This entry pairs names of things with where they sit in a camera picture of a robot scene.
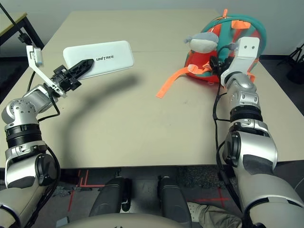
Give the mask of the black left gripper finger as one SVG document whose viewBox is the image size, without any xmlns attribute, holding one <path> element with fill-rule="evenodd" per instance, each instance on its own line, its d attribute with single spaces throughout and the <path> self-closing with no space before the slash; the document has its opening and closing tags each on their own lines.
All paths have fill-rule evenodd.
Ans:
<svg viewBox="0 0 304 228">
<path fill-rule="evenodd" d="M 94 60 L 93 59 L 85 59 L 81 60 L 73 67 L 71 67 L 71 77 L 74 79 L 80 78 L 84 75 L 90 68 L 93 66 Z"/>
</svg>

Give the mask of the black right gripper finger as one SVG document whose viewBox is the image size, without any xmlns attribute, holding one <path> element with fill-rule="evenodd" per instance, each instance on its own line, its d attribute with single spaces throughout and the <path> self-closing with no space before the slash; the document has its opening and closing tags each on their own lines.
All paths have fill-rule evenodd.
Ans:
<svg viewBox="0 0 304 228">
<path fill-rule="evenodd" d="M 216 56 L 211 56 L 210 57 L 209 65 L 212 69 L 212 74 L 213 75 L 218 75 L 218 73 L 219 73 L 219 62 L 218 62 L 218 58 Z"/>
</svg>

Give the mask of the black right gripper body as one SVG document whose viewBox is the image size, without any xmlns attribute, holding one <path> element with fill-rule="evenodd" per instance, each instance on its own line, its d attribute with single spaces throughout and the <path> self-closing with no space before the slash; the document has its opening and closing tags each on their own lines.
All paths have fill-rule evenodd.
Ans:
<svg viewBox="0 0 304 228">
<path fill-rule="evenodd" d="M 224 61 L 219 61 L 219 64 L 218 64 L 219 71 L 220 72 L 226 71 L 230 67 L 233 60 L 234 60 L 234 57 L 228 56 L 227 58 L 224 59 Z"/>
</svg>

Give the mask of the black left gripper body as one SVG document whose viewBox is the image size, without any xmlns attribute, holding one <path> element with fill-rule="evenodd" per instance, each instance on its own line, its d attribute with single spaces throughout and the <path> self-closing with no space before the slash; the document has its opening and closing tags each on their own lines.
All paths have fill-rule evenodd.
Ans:
<svg viewBox="0 0 304 228">
<path fill-rule="evenodd" d="M 81 75 L 82 70 L 79 67 L 66 69 L 64 66 L 59 66 L 54 70 L 54 75 L 51 77 L 51 80 L 66 93 L 69 90 L 74 91 L 81 86 L 78 80 Z"/>
</svg>

